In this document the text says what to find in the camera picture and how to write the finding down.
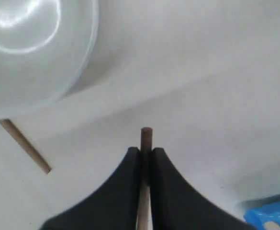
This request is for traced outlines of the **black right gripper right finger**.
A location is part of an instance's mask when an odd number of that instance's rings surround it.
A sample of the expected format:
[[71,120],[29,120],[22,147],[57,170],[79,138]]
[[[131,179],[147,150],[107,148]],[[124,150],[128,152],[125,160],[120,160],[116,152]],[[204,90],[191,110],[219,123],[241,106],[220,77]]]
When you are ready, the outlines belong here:
[[150,154],[150,199],[155,230],[250,230],[197,192],[175,168],[164,149]]

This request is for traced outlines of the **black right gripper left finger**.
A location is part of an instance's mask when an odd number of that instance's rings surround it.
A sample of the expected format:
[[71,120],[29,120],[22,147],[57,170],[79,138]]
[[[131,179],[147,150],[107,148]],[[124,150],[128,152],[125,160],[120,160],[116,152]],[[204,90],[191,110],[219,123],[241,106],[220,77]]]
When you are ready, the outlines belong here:
[[136,229],[142,158],[130,147],[112,175],[94,193],[47,220],[43,230]]

